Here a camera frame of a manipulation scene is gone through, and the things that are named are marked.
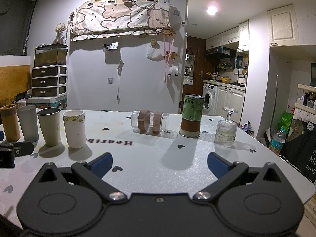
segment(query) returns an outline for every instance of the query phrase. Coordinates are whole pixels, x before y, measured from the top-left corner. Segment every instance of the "recessed light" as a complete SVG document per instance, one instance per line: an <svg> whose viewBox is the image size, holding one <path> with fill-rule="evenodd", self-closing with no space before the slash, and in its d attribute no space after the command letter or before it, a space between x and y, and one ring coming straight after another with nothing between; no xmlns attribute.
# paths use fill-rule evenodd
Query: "recessed light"
<svg viewBox="0 0 316 237"><path fill-rule="evenodd" d="M209 15L215 15L216 12L217 12L217 8L216 8L215 6L210 6L210 7L208 8L208 10L207 10L207 13L208 13Z"/></svg>

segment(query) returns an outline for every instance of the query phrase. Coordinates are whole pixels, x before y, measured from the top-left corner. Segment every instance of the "white cup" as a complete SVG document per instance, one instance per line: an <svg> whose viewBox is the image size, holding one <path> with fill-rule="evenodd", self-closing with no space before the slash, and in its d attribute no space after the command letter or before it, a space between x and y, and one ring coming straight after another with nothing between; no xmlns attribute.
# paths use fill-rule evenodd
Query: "white cup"
<svg viewBox="0 0 316 237"><path fill-rule="evenodd" d="M60 143L60 108L46 108L37 112L39 125L47 146Z"/></svg>
<svg viewBox="0 0 316 237"><path fill-rule="evenodd" d="M78 149L86 143L84 128L84 112L81 110L66 111L63 113L67 143Z"/></svg>

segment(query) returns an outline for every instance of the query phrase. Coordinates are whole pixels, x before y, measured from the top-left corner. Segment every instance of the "washing machine door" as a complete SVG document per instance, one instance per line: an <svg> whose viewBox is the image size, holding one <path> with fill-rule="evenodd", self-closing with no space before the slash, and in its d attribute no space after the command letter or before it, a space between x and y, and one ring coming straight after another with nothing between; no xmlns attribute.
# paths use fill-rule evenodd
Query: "washing machine door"
<svg viewBox="0 0 316 237"><path fill-rule="evenodd" d="M204 105L203 110L208 112L211 110L214 103L213 95L210 92L204 94Z"/></svg>

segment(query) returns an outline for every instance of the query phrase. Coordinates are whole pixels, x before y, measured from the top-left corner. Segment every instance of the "white table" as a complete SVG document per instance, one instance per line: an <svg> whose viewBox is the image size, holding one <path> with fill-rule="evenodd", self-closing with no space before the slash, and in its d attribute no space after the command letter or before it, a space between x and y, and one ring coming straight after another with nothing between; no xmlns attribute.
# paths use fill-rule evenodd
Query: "white table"
<svg viewBox="0 0 316 237"><path fill-rule="evenodd" d="M62 113L62 144L45 146L39 129L40 138L33 154L16 158L14 169L0 169L0 214L19 227L16 205L44 163L51 161L58 167L67 167L76 161L89 162L105 152L113 155L113 167L119 166L123 171L110 170L103 180L128 196L132 192L188 192L192 197L217 180L207 166L210 152L216 152L230 162L244 161L250 167L275 162L303 203L315 193L315 187L308 179L240 129L233 147L214 144L217 122L222 119L219 116L203 116L201 136L190 139L179 134L175 137L180 128L181 114L170 115L168 129L171 134L166 138L133 132L130 119L126 118L131 116L130 112L85 111L86 137L89 141L83 148L75 150L67 145Z"/></svg>

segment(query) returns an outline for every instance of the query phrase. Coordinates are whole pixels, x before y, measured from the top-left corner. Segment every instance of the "green can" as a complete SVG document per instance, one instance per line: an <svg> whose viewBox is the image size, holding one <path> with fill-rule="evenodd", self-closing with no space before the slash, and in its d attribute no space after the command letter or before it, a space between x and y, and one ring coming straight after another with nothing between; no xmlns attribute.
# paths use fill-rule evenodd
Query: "green can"
<svg viewBox="0 0 316 237"><path fill-rule="evenodd" d="M201 121L204 96L185 94L182 117L190 121Z"/></svg>

